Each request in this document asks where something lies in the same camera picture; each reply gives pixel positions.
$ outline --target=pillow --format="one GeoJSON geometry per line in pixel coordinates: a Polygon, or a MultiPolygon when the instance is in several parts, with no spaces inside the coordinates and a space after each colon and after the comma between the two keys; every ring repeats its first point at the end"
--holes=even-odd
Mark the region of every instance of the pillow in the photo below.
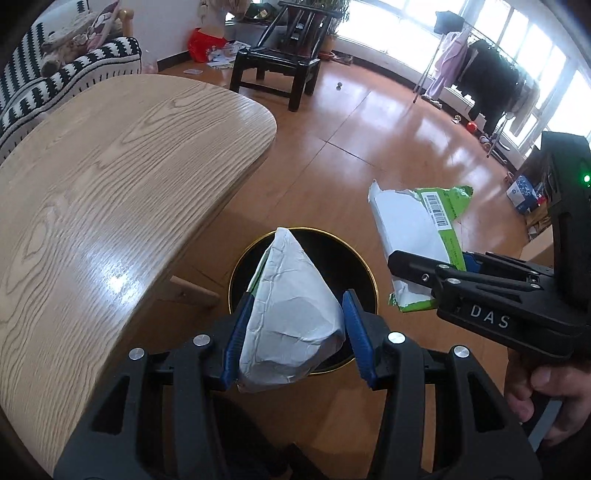
{"type": "Polygon", "coordinates": [[[118,13],[119,0],[116,0],[112,4],[107,5],[105,9],[99,14],[95,22],[89,28],[88,51],[99,48],[103,43],[105,43],[105,39],[111,31],[111,27],[113,26],[113,22],[115,22],[115,18],[117,18],[118,13]]]}

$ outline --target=human hand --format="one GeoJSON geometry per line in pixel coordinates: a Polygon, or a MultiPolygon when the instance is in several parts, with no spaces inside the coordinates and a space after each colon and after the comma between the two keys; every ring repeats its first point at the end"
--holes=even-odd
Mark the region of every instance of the human hand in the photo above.
{"type": "Polygon", "coordinates": [[[534,390],[564,400],[558,417],[544,437],[545,446],[554,446],[577,433],[591,413],[591,362],[531,368],[520,353],[509,350],[505,399],[520,421],[528,421],[534,414],[531,401],[534,390]]]}

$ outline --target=gold rim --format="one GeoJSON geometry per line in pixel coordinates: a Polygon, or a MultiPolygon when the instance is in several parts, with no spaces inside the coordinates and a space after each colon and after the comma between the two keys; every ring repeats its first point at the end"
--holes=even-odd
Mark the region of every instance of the gold rim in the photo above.
{"type": "MultiPolygon", "coordinates": [[[[351,250],[355,256],[357,258],[359,258],[359,260],[361,261],[361,263],[363,264],[363,267],[365,268],[365,271],[368,273],[369,278],[371,278],[371,282],[374,286],[374,296],[375,296],[375,310],[376,310],[376,314],[379,314],[379,293],[378,293],[378,283],[375,281],[375,277],[374,274],[371,273],[371,270],[369,269],[369,265],[366,263],[366,261],[363,259],[363,257],[361,255],[359,255],[359,253],[357,252],[356,249],[354,249],[352,246],[350,246],[347,242],[345,242],[343,239],[339,238],[336,235],[333,235],[330,232],[326,232],[324,230],[320,230],[318,228],[312,228],[309,226],[292,226],[292,227],[287,227],[288,230],[310,230],[312,232],[318,232],[318,233],[322,233],[324,235],[327,235],[329,237],[334,238],[335,240],[337,240],[337,242],[340,242],[341,244],[343,244],[345,247],[347,247],[349,250],[351,250]]],[[[254,247],[258,242],[260,242],[261,240],[267,238],[268,236],[271,235],[275,235],[275,232],[277,230],[273,230],[272,232],[266,233],[263,236],[260,236],[259,238],[257,238],[256,240],[254,240],[253,243],[251,243],[250,245],[248,245],[248,247],[246,247],[246,250],[244,250],[244,252],[242,253],[242,255],[240,255],[240,258],[238,259],[238,261],[236,262],[236,265],[234,265],[234,268],[232,269],[232,274],[230,275],[230,282],[228,282],[228,310],[230,311],[230,313],[232,313],[232,305],[231,305],[231,299],[230,299],[230,286],[232,285],[232,281],[234,280],[234,275],[236,273],[236,269],[238,268],[238,265],[240,265],[240,263],[242,262],[242,259],[244,258],[244,256],[249,252],[249,250],[254,247]]],[[[345,365],[351,363],[354,359],[350,359],[345,361],[344,363],[341,364],[337,364],[335,365],[334,368],[330,369],[330,370],[326,370],[324,372],[311,372],[310,375],[322,375],[322,374],[327,374],[330,372],[334,372],[335,370],[338,370],[339,368],[344,367],[345,365]]]]}

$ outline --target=green packaging bag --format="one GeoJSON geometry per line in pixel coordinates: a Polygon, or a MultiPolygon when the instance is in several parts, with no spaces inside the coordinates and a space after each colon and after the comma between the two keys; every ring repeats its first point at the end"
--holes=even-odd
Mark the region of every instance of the green packaging bag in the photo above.
{"type": "MultiPolygon", "coordinates": [[[[469,186],[381,190],[374,181],[368,200],[386,259],[395,250],[403,250],[451,263],[465,271],[462,249],[452,222],[466,210],[472,193],[469,186]]],[[[389,304],[397,305],[402,312],[435,308],[435,300],[427,287],[394,277],[392,283],[394,292],[389,304]]]]}

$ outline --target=metal screw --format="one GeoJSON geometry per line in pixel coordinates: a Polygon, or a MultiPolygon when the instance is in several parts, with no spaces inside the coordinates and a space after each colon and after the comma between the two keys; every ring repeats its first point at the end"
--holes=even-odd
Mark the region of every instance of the metal screw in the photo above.
{"type": "Polygon", "coordinates": [[[201,335],[197,335],[194,339],[193,339],[193,343],[196,346],[205,346],[207,345],[209,342],[211,342],[211,338],[209,338],[209,335],[206,335],[205,333],[202,333],[201,335]]]}
{"type": "Polygon", "coordinates": [[[388,334],[388,340],[390,340],[392,343],[404,343],[406,337],[400,332],[390,332],[388,334]]]}
{"type": "Polygon", "coordinates": [[[460,358],[466,358],[470,355],[470,350],[463,345],[457,345],[453,348],[453,353],[460,358]]]}
{"type": "Polygon", "coordinates": [[[136,348],[132,348],[129,351],[129,358],[131,358],[132,360],[139,360],[140,358],[142,358],[144,356],[144,349],[140,348],[140,347],[136,347],[136,348]]]}

